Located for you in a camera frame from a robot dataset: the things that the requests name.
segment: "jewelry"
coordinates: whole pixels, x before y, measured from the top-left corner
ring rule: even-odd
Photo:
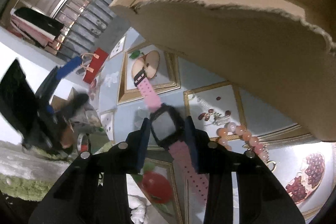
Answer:
[[[219,128],[217,130],[217,135],[219,138],[216,141],[223,145],[227,150],[232,151],[232,147],[228,145],[226,139],[226,136],[229,132],[233,132],[234,134],[240,136],[245,142],[247,142],[249,145],[247,150],[251,150],[256,153],[267,166],[273,164],[273,167],[271,168],[272,172],[277,168],[277,163],[273,160],[269,160],[269,153],[266,149],[266,145],[259,143],[258,137],[252,136],[251,132],[248,131],[245,127],[238,126],[234,122],[229,122],[226,124],[226,127]]]

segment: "metal railing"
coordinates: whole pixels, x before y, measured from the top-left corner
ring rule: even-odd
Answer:
[[[116,16],[109,8],[113,0],[61,0],[51,17],[64,28],[49,52],[68,61],[90,52],[100,34]]]

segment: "perforated watch strap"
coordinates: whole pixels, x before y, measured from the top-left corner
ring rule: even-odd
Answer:
[[[161,107],[161,99],[153,89],[151,83],[149,83],[147,77],[137,84],[137,88],[143,96],[150,113],[157,111]]]
[[[204,174],[197,174],[191,163],[188,146],[185,142],[177,141],[169,146],[169,153],[181,167],[189,185],[194,189],[194,192],[199,197],[202,204],[206,204],[208,197],[209,181]]]

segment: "bracelet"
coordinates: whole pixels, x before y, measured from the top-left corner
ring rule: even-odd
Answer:
[[[219,138],[216,141],[223,145],[227,150],[232,151],[232,147],[228,145],[226,139],[226,136],[229,132],[240,136],[245,142],[247,142],[249,145],[247,150],[252,150],[254,153],[256,153],[267,166],[269,164],[273,164],[273,167],[271,168],[272,172],[276,169],[277,163],[273,160],[269,160],[269,153],[266,149],[266,145],[259,143],[258,137],[253,137],[252,133],[243,126],[237,126],[234,122],[227,123],[226,127],[219,128],[217,130],[217,135]]]

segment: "pink watch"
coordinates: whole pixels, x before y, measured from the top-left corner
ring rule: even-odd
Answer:
[[[174,107],[161,103],[144,70],[134,77],[134,85],[151,112],[152,134],[157,145],[171,154],[200,202],[206,204],[209,181],[204,174],[197,174],[192,166],[189,148],[183,141],[184,120],[181,115]]]

